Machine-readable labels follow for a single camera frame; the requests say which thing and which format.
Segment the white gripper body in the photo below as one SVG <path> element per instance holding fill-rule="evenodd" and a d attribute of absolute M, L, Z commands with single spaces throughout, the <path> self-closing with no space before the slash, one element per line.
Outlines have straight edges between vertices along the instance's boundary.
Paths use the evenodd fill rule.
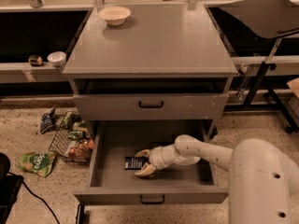
<path fill-rule="evenodd" d="M 168 167 L 163 157 L 163 148 L 156 147 L 149 152 L 149 164 L 156 170 L 162 170 Z"/>

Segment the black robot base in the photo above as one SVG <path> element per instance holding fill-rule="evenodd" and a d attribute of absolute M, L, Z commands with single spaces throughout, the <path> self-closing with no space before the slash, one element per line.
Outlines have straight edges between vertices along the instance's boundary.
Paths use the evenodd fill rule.
<path fill-rule="evenodd" d="M 0 224 L 6 224 L 23 181 L 21 175 L 9 175 L 9 170 L 9 158 L 0 153 Z"/>

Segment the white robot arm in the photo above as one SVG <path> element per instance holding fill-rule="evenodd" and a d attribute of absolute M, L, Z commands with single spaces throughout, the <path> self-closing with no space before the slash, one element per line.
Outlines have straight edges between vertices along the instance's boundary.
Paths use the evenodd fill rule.
<path fill-rule="evenodd" d="M 149 159 L 135 173 L 139 177 L 201 159 L 226 171 L 229 224 L 293 224 L 290 197 L 299 191 L 299 167 L 267 141 L 250 138 L 228 148 L 183 134 L 171 145 L 144 149 L 136 155 Z"/>

